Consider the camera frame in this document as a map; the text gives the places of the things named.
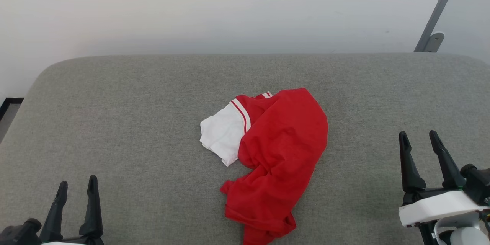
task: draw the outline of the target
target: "gray fabric surface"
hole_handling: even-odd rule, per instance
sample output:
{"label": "gray fabric surface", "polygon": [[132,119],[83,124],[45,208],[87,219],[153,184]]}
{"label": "gray fabric surface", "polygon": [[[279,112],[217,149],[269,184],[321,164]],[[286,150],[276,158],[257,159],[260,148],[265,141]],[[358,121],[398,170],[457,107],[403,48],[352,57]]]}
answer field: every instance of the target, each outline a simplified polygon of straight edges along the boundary
{"label": "gray fabric surface", "polygon": [[20,103],[12,103],[8,106],[7,111],[3,115],[3,118],[0,120],[0,142],[2,142],[3,137],[7,133],[8,128],[12,124],[17,111],[21,107]]}
{"label": "gray fabric surface", "polygon": [[306,87],[328,146],[274,244],[422,244],[398,218],[405,130],[428,186],[441,185],[429,130],[455,162],[490,165],[490,67],[444,54],[107,56],[67,60],[35,81],[0,144],[0,226],[44,222],[68,181],[62,233],[78,233],[99,178],[106,244],[240,244],[219,187],[226,168],[199,123],[235,95]]}

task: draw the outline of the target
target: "clothing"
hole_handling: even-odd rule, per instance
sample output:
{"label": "clothing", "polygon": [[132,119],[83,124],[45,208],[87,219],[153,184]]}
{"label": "clothing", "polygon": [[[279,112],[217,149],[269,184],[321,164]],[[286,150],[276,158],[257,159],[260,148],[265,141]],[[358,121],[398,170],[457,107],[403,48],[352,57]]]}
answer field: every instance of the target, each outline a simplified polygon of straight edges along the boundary
{"label": "clothing", "polygon": [[270,98],[241,95],[231,104],[245,133],[238,158],[253,171],[222,186],[225,216],[245,225],[245,245],[268,244],[296,228],[291,210],[326,147],[327,118],[305,88]]}
{"label": "clothing", "polygon": [[[227,167],[238,160],[238,148],[243,135],[250,129],[252,123],[245,107],[240,103],[246,102],[247,96],[238,96],[214,116],[201,122],[201,144],[219,156]],[[271,92],[255,97],[257,100],[271,98]]]}

